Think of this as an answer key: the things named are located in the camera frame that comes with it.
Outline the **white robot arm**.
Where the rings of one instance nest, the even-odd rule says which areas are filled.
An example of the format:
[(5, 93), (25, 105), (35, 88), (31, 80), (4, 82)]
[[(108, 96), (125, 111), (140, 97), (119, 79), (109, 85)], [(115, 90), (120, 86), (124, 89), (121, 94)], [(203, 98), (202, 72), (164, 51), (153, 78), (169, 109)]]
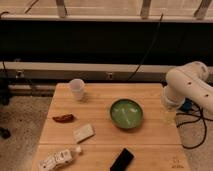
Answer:
[(167, 110), (174, 111), (188, 98), (213, 114), (213, 87), (206, 83), (208, 76), (208, 67), (200, 61), (170, 69), (162, 91), (162, 104)]

